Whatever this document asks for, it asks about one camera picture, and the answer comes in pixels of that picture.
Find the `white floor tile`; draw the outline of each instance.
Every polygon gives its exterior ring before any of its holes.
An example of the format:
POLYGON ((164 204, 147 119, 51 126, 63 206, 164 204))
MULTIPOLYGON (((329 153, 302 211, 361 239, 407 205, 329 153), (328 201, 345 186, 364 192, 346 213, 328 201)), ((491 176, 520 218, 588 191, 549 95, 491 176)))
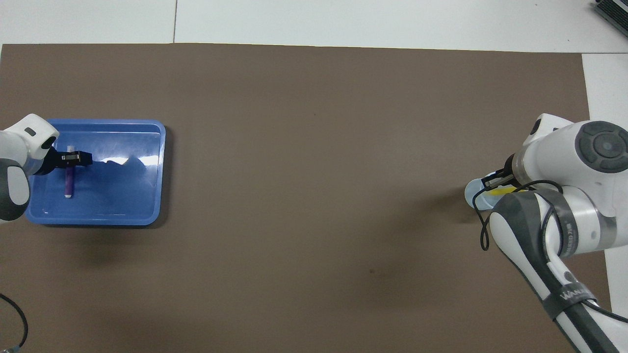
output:
POLYGON ((592 0, 178 0, 177 42, 628 52, 592 0))
POLYGON ((2 0, 2 43, 170 43, 176 0, 2 0))
MULTIPOLYGON (((606 120, 628 129, 628 54, 584 54, 582 65, 591 120, 606 120)), ((626 316, 628 246, 606 250, 605 255, 613 311, 626 316)))

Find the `cable strap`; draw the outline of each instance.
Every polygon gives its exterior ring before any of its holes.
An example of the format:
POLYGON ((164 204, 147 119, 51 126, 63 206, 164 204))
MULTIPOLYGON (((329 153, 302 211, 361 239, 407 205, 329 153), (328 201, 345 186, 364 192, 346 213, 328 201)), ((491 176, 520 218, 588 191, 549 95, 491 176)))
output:
POLYGON ((589 299, 597 301, 597 298, 591 293, 587 286, 580 282, 568 283, 562 286, 558 291, 550 293, 547 298, 543 300, 543 308, 549 317, 554 320, 561 312, 564 312, 565 309, 589 299))

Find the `plastic tray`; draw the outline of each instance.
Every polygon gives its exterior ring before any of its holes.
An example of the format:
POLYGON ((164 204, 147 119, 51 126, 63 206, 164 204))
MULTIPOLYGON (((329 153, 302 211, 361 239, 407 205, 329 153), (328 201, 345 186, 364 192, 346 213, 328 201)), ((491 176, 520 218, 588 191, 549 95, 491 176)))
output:
POLYGON ((67 146, 92 153, 66 198, 65 170, 30 177, 27 218, 39 224, 148 225, 159 216, 166 129, 155 120, 50 119, 67 146))

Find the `brown tabletop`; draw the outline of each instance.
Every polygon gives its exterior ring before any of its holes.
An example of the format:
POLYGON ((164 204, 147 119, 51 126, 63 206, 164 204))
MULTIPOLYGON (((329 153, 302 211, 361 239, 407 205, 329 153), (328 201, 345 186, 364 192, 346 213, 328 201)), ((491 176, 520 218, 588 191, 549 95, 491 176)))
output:
MULTIPOLYGON (((168 135, 153 225, 0 227, 24 353, 571 351, 463 188, 588 119, 580 55, 4 45, 0 126, 31 112, 168 135)), ((604 254, 568 265, 608 308, 604 254)))

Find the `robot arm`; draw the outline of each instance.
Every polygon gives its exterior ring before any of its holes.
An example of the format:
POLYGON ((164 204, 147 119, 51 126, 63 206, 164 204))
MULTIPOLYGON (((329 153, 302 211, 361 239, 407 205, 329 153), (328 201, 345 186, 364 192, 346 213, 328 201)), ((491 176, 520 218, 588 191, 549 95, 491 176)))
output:
POLYGON ((35 174, 59 132, 44 119, 29 114, 0 131, 0 224, 20 217, 28 206, 28 176, 35 174))
POLYGON ((490 215, 499 248, 577 351, 628 351, 628 320, 599 308, 561 260, 628 243, 628 133, 543 114, 499 172, 488 189, 535 180, 562 186, 503 196, 490 215))

